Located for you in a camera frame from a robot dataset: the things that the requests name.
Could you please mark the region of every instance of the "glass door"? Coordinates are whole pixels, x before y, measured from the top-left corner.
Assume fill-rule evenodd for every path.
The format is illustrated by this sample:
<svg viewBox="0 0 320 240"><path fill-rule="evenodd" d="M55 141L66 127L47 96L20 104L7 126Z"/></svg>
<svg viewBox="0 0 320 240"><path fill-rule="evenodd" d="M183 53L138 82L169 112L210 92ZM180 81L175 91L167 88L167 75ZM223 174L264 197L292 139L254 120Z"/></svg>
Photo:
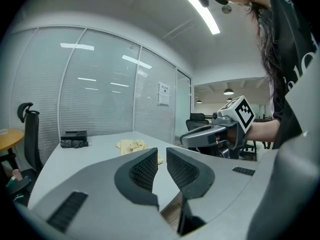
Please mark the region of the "glass door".
<svg viewBox="0 0 320 240"><path fill-rule="evenodd" d="M180 146L180 136L188 132L186 120L191 112L191 79L177 71L174 144Z"/></svg>

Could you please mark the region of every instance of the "yellow cloth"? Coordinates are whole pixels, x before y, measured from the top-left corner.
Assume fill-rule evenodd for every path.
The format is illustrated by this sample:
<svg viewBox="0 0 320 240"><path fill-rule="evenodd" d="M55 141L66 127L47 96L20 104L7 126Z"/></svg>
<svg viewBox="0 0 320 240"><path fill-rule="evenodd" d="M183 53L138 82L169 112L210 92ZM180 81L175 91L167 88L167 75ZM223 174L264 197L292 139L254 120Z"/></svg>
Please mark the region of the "yellow cloth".
<svg viewBox="0 0 320 240"><path fill-rule="evenodd" d="M143 140L122 139L115 146L120 149L121 156L149 149L148 145ZM158 154L158 165L162 164L163 161L162 157Z"/></svg>

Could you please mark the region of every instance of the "black hair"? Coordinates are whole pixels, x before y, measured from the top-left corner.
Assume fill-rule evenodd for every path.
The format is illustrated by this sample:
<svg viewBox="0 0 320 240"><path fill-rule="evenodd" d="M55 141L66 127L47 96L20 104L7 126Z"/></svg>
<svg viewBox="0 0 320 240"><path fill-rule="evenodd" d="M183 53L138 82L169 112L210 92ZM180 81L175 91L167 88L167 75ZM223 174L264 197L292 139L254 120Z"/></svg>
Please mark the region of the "black hair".
<svg viewBox="0 0 320 240"><path fill-rule="evenodd" d="M272 10L256 2L250 2L245 6L252 20L256 22L257 46L260 50L262 66L269 77L269 81L273 83L274 92L283 94L285 90L282 82L283 70L275 51L276 40L274 38Z"/></svg>

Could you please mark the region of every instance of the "window blinds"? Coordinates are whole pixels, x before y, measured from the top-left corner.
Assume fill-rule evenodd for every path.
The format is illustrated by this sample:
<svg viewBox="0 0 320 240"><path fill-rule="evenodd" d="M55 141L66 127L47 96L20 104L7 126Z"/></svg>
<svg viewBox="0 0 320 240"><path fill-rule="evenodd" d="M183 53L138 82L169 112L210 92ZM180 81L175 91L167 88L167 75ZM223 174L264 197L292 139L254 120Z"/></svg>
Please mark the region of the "window blinds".
<svg viewBox="0 0 320 240"><path fill-rule="evenodd" d="M60 98L61 134L132 131L139 46L87 30L70 59Z"/></svg>
<svg viewBox="0 0 320 240"><path fill-rule="evenodd" d="M11 35L0 55L0 129L10 128L10 101L19 61L35 30Z"/></svg>
<svg viewBox="0 0 320 240"><path fill-rule="evenodd" d="M82 29L40 28L25 50L13 85L11 102L12 127L25 130L17 116L18 106L32 102L32 110L40 112L38 147L45 163L59 143L57 104L60 83L71 49L61 44L75 44ZM18 155L24 155L23 143Z"/></svg>
<svg viewBox="0 0 320 240"><path fill-rule="evenodd" d="M135 83L134 130L173 143L176 67L142 49ZM169 105L159 104L159 82L170 87Z"/></svg>

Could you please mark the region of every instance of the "white desk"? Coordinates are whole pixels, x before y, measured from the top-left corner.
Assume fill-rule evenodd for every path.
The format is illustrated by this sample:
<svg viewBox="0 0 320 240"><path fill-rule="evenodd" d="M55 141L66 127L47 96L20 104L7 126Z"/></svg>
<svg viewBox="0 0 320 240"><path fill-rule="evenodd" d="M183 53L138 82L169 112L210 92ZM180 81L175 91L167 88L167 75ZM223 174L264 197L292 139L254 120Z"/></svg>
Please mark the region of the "white desk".
<svg viewBox="0 0 320 240"><path fill-rule="evenodd" d="M45 163L33 187L28 208L32 209L45 194L86 166L120 156L120 149L116 147L120 140L143 140L150 148L158 148L163 163L158 166L152 193L158 196L159 211L162 211L179 193L167 170L166 152L166 148L177 146L138 131L88 137L89 146L77 149L62 148L59 144Z"/></svg>

